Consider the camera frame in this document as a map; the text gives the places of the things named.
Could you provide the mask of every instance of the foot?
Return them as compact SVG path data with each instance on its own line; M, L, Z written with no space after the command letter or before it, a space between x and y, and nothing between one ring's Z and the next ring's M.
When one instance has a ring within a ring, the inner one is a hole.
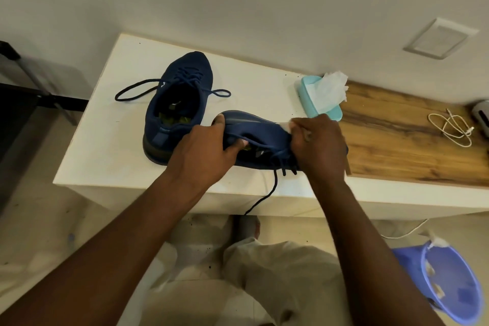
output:
M232 243L246 238L260 237L260 220L256 215L233 215L233 239Z

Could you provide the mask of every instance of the cable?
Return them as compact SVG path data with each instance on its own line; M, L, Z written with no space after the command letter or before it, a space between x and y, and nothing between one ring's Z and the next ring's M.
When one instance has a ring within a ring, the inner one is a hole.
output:
M460 115L452 115L452 113L450 112L450 110L448 108L446 109L446 111L447 111L447 113L449 114L450 117L446 118L445 116L440 115L440 114L429 114L428 115L429 122L431 124L433 124L434 126L436 126L439 130L441 130L442 133L445 135L445 137L447 137L453 143L456 143L456 144L458 144L461 147L470 147L470 146L472 146L472 139L470 139L470 136L472 135L472 131L474 130L474 127L473 126L469 127L468 124L467 124L467 122L464 120L464 118L462 116L460 116ZM431 116L439 116L443 120L445 120L445 123L443 124L443 127L440 128L437 124L435 124L431 120ZM467 130L464 131L461 128L461 126L458 125L458 123L455 120L455 118L460 118L464 122L464 125L467 128ZM461 135L460 136L457 136L457 135L450 134L450 133L446 132L445 131L445 127L447 126L447 124L450 124L450 126L453 129L455 129L458 133L460 133ZM456 141L456 139L460 139L460 138L463 138L463 137L466 137L468 139L468 144L461 144L461 143L459 143L459 142Z
M420 224L418 224L416 227L414 227L412 230L410 230L405 235L402 235L402 236L399 236L399 237L388 237L388 236L384 236L384 235L381 235L381 236L384 237L384 238L387 238L388 240L397 240L398 238L403 238L403 237L409 236L415 230L417 230L419 227L421 227L423 224L425 224L427 221L429 221L429 218L428 219L425 219L423 222L421 222Z
M270 191L270 193L268 195L266 195L266 196L263 196L260 200L258 200L257 202L255 202L255 204L251 208L249 208L247 210L247 212L245 212L245 215L248 215L248 213L251 212L255 206L257 206L263 200L269 198L272 195L272 193L275 191L275 189L277 188L277 184L278 184L277 169L273 169L273 175L275 176L275 183L273 184L273 188Z

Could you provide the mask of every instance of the hand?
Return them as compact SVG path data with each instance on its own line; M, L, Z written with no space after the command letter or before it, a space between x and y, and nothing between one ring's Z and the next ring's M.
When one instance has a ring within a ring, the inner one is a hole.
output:
M247 141L238 139L223 150L224 115L219 114L211 126L195 125L178 143L162 176L184 184L190 192L204 194L236 162L238 152Z
M292 119L289 125L290 147L311 184L343 181L346 144L338 122L321 114L313 119Z

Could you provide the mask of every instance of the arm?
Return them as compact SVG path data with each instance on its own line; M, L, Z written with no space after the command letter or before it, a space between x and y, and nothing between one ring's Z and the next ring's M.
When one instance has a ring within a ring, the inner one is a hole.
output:
M4 326L115 325L180 219L235 163L244 141L223 151L224 119L196 125L168 167L124 212L0 315Z
M443 326L345 183L338 123L321 115L291 124L292 151L326 215L354 324Z

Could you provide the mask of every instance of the white countertop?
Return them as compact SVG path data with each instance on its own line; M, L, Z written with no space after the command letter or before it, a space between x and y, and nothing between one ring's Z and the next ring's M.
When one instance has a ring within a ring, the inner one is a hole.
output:
M193 51L175 45L120 35L71 141L54 183L64 186L147 188L165 167L144 155L144 116L154 92L131 102L116 102L121 89L159 78L175 59ZM275 122L305 113L294 84L301 74L206 53L214 73L213 89L228 89L230 98L210 95L202 125L225 110L241 110ZM137 94L153 86L134 89ZM464 206L489 210L489 191L421 183L347 177L359 201L415 205ZM211 193L262 196L273 186L271 170L232 167ZM314 198L307 178L279 175L274 196Z

